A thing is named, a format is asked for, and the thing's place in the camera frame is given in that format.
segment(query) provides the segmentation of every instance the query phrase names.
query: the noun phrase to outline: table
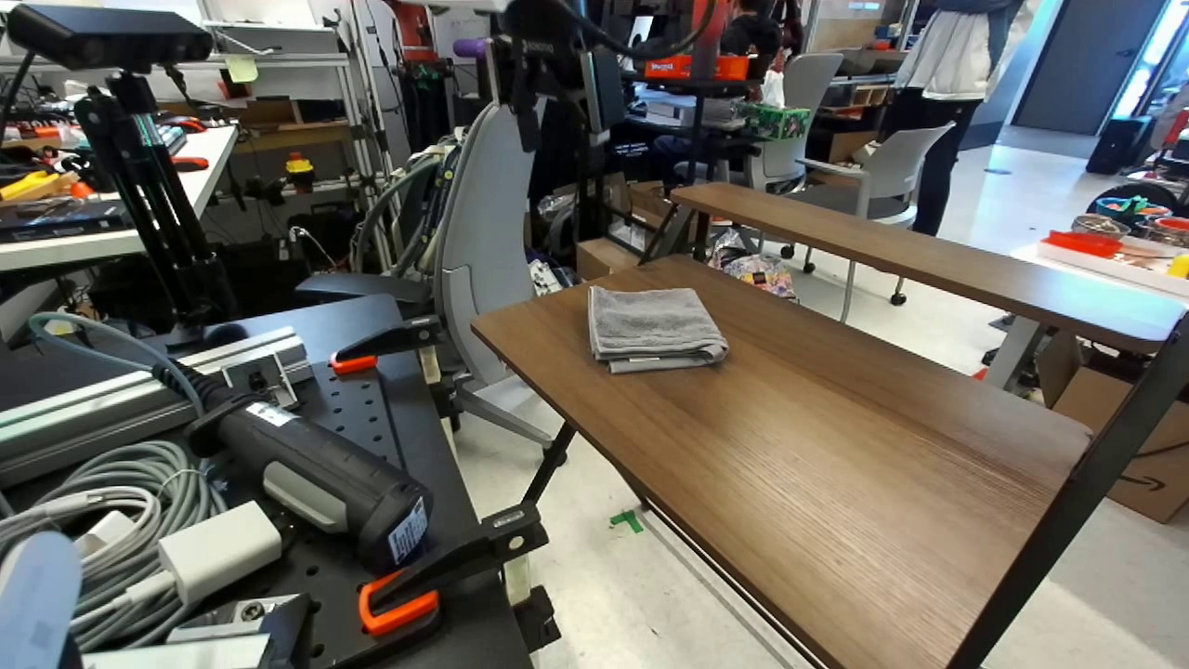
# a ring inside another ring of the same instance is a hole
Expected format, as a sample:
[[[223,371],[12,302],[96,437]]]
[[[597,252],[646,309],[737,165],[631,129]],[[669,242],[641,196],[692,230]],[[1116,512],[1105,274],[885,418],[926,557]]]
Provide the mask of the table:
[[[1090,432],[692,262],[602,288],[693,288],[729,366],[609,375],[588,292],[474,331],[826,661],[951,661]]]
[[[235,149],[235,127],[213,127],[205,134],[190,134],[177,155],[205,155],[208,171],[181,171],[181,190],[197,215],[208,211],[208,201],[223,178],[223,168]],[[140,252],[140,240],[132,228],[106,233],[72,233],[72,240],[38,240],[38,242],[0,242],[0,271],[53,268],[53,266],[86,266],[103,257]]]
[[[334,402],[334,386],[325,378],[325,362],[334,351],[375,336],[380,329],[392,329],[396,304],[389,298],[355,298],[355,302],[329,302],[316,309],[292,309],[275,316],[242,321],[247,336],[297,329],[306,340],[316,382],[301,382],[301,418],[337,428],[353,424],[353,414]],[[64,386],[94,382],[110,375],[114,368],[23,351],[0,362],[0,411],[33,402],[38,396],[53,396]],[[423,391],[418,368],[412,355],[381,356],[380,375],[387,382],[389,418],[396,428],[396,449],[405,455],[407,474],[433,496],[427,557],[456,547],[469,532],[474,532],[474,508],[439,428],[439,414]],[[261,577],[235,589],[235,595],[287,595],[308,590],[321,604],[311,616],[306,651],[308,667],[321,669],[329,657],[350,653],[360,648],[353,599],[364,583],[364,568],[353,563],[350,543],[324,541],[316,532],[301,532],[301,541],[287,549],[287,557]],[[443,624],[392,651],[381,667],[396,661],[402,669],[439,669],[439,667],[510,667],[527,669],[527,648],[521,639],[516,616],[504,604],[500,582],[470,582],[462,589],[443,590]]]
[[[1017,321],[1005,331],[1005,347],[988,368],[997,386],[1015,378],[1015,368],[1030,356],[1041,329],[1066,329],[1116,351],[1157,355],[1186,314],[1178,302],[1160,294],[1052,271],[900,228],[878,228],[859,215],[729,183],[671,190],[671,201],[700,215],[726,215],[760,233],[805,242],[812,251],[1015,314]]]

